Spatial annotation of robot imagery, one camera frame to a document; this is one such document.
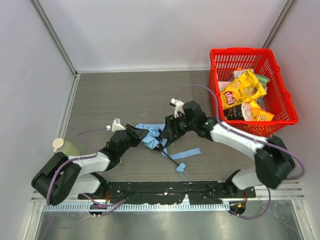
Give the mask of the light blue folding umbrella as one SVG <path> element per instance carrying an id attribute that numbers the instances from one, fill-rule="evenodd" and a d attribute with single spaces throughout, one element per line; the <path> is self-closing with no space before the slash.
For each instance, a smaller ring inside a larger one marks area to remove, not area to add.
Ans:
<path id="1" fill-rule="evenodd" d="M 165 124 L 145 124 L 138 123 L 136 128 L 146 129 L 149 133 L 145 138 L 142 139 L 142 143 L 155 152 L 160 152 L 161 155 L 170 161 L 172 161 L 175 165 L 175 171 L 182 177 L 187 178 L 188 174 L 185 172 L 186 164 L 184 162 L 178 163 L 177 160 L 185 159 L 188 157 L 196 156 L 201 154 L 200 148 L 194 148 L 183 152 L 178 152 L 172 155 L 168 154 L 167 148 L 162 145 L 162 140 L 159 138 L 160 132 L 162 132 L 165 128 Z"/>

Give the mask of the green snack packet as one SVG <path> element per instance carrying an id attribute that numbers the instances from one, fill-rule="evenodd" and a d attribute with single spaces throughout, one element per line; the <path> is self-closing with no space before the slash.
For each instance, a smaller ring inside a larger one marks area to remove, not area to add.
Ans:
<path id="1" fill-rule="evenodd" d="M 271 81 L 267 76 L 265 75 L 261 75 L 261 74 L 255 74 L 255 76 L 257 77 L 258 81 L 260 82 L 260 84 L 263 87 L 266 87 L 267 84 Z"/>

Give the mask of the green bottle beige cap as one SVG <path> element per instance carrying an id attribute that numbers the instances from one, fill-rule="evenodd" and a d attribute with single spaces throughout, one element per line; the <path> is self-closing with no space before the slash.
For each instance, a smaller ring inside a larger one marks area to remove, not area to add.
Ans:
<path id="1" fill-rule="evenodd" d="M 79 156 L 80 151 L 70 141 L 64 140 L 63 138 L 56 138 L 52 142 L 53 152 L 62 152 L 67 156 Z"/>

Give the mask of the yellow orange snack bag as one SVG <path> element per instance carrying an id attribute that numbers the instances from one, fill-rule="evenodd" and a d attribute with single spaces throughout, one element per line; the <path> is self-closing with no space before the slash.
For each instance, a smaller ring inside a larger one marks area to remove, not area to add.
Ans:
<path id="1" fill-rule="evenodd" d="M 274 118 L 272 113 L 263 110 L 255 101 L 243 103 L 241 110 L 247 122 L 270 122 Z"/>

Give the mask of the yellow Lays chip bag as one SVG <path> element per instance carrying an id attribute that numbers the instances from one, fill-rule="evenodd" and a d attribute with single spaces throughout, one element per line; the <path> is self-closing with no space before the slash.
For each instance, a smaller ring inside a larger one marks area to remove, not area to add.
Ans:
<path id="1" fill-rule="evenodd" d="M 220 92 L 220 99 L 222 108 L 226 110 L 243 103 L 249 103 L 266 94 L 267 91 L 258 77 L 248 69 Z"/>

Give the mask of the white red snack packet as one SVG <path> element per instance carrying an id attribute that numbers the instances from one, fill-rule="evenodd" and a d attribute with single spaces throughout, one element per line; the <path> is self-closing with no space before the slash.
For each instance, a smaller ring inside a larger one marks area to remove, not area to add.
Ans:
<path id="1" fill-rule="evenodd" d="M 229 81 L 218 81 L 218 89 L 219 91 L 223 91 L 231 82 Z"/>

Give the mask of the red plastic shopping basket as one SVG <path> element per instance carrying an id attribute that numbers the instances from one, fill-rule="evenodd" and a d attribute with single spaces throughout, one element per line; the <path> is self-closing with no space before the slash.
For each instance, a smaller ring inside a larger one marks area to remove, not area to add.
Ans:
<path id="1" fill-rule="evenodd" d="M 220 119 L 232 127 L 244 132 L 268 137 L 280 129 L 295 125 L 298 121 L 292 97 L 287 91 L 281 76 L 281 68 L 278 66 L 275 55 L 269 48 L 231 47 L 214 48 L 209 53 L 210 71 L 208 87 L 220 97 L 218 81 L 231 82 L 233 71 L 238 68 L 254 69 L 259 75 L 267 76 L 270 82 L 267 84 L 267 95 L 262 98 L 260 107 L 274 114 L 272 121 L 244 121 L 226 120 L 221 100 L 218 99 L 216 106 L 214 96 L 211 96 L 212 115 L 219 111 Z"/>

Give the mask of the aluminium front rail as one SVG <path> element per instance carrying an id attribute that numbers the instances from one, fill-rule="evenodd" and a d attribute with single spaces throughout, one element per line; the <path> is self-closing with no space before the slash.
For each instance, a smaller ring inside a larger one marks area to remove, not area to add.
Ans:
<path id="1" fill-rule="evenodd" d="M 92 202 L 65 202 L 57 206 L 45 205 L 43 212 L 108 212 L 114 209 L 115 206 L 102 209 L 94 207 Z M 192 211 L 229 211 L 230 204 L 228 201 L 215 204 L 190 204 L 188 201 L 183 201 L 180 204 L 122 204 L 117 208 L 116 212 L 192 212 Z"/>

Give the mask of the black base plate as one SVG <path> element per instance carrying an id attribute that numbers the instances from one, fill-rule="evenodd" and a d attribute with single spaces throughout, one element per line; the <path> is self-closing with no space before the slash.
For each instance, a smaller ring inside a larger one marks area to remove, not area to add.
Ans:
<path id="1" fill-rule="evenodd" d="M 124 200 L 131 205 L 179 205 L 185 197 L 192 205 L 220 204 L 223 199 L 256 197 L 254 187 L 241 190 L 228 181 L 107 181 L 85 194 L 96 201 L 115 204 Z"/>

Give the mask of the black snack bag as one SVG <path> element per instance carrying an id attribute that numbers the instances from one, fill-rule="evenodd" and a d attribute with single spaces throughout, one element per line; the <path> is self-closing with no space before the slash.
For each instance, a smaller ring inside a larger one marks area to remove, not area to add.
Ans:
<path id="1" fill-rule="evenodd" d="M 229 121 L 244 121 L 245 104 L 239 104 L 223 111 L 224 117 Z"/>

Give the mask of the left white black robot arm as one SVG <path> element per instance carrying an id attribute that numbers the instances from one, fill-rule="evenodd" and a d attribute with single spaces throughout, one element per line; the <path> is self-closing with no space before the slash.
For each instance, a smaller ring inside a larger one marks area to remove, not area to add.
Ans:
<path id="1" fill-rule="evenodd" d="M 68 156 L 55 153 L 31 181 L 31 186 L 46 199 L 48 205 L 56 206 L 66 198 L 105 198 L 108 182 L 99 175 L 113 169 L 129 148 L 136 147 L 148 134 L 127 124 L 113 133 L 105 147 L 97 153 Z"/>

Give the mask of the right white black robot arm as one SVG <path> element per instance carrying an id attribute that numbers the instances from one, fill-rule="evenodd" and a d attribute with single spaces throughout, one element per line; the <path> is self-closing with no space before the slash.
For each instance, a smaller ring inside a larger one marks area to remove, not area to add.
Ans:
<path id="1" fill-rule="evenodd" d="M 249 187 L 261 185 L 276 189 L 294 170 L 295 162 L 279 137 L 252 135 L 217 117 L 207 117 L 194 100 L 184 103 L 172 98 L 169 105 L 174 113 L 165 118 L 164 129 L 159 134 L 160 139 L 166 140 L 164 147 L 187 132 L 195 132 L 200 138 L 229 146 L 254 161 L 254 169 L 239 169 L 225 181 L 231 196 L 234 197 Z"/>

